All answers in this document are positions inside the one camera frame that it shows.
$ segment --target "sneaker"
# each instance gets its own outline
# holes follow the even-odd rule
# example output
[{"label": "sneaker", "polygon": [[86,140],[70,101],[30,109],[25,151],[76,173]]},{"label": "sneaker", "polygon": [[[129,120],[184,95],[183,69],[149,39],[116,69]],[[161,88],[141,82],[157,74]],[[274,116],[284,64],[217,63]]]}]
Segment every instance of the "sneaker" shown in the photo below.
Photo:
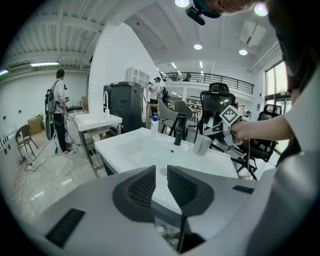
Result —
[{"label": "sneaker", "polygon": [[75,152],[72,151],[72,150],[66,149],[64,152],[62,152],[62,154],[63,154],[64,156],[72,156],[72,155],[75,154]]}]

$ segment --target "black pants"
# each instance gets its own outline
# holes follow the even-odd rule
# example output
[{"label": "black pants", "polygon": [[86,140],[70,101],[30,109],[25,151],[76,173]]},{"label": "black pants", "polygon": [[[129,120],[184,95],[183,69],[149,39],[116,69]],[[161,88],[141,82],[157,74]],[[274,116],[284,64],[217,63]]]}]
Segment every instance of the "black pants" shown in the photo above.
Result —
[{"label": "black pants", "polygon": [[[151,104],[158,104],[158,100],[157,99],[150,99],[150,103]],[[158,113],[158,109],[156,107],[152,107],[151,108],[151,116],[154,116],[153,113]]]},{"label": "black pants", "polygon": [[53,114],[54,126],[62,152],[66,151],[65,120],[62,114]]}]

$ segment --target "soap bottle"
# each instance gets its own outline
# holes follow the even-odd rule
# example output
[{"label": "soap bottle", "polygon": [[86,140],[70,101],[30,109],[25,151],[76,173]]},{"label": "soap bottle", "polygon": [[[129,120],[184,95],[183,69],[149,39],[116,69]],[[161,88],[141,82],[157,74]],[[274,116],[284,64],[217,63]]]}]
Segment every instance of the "soap bottle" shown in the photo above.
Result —
[{"label": "soap bottle", "polygon": [[153,119],[151,121],[151,134],[155,138],[157,137],[159,122],[157,120],[157,113],[152,113],[152,115]]}]

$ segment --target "sink basin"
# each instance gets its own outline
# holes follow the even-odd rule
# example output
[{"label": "sink basin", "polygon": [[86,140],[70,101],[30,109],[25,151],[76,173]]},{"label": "sink basin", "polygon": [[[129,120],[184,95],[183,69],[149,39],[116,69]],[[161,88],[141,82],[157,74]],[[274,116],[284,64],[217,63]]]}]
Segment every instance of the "sink basin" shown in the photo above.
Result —
[{"label": "sink basin", "polygon": [[193,152],[194,144],[182,141],[181,145],[177,146],[174,141],[174,137],[161,133],[153,138],[149,129],[140,128],[98,141],[95,147],[117,173],[156,165],[156,189],[152,200],[178,214],[181,210],[167,186],[168,165],[238,178],[229,155],[212,149],[209,149],[206,155],[198,155]]}]

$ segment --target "black faucet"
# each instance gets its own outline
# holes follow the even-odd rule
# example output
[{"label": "black faucet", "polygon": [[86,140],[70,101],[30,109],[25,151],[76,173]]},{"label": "black faucet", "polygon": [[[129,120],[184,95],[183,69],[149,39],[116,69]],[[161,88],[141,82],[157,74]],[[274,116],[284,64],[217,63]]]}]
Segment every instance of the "black faucet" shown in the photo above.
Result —
[{"label": "black faucet", "polygon": [[174,145],[180,146],[181,141],[186,139],[186,122],[187,122],[186,114],[179,113],[174,121],[172,128],[176,127],[177,122],[178,122],[178,125],[176,129]]}]

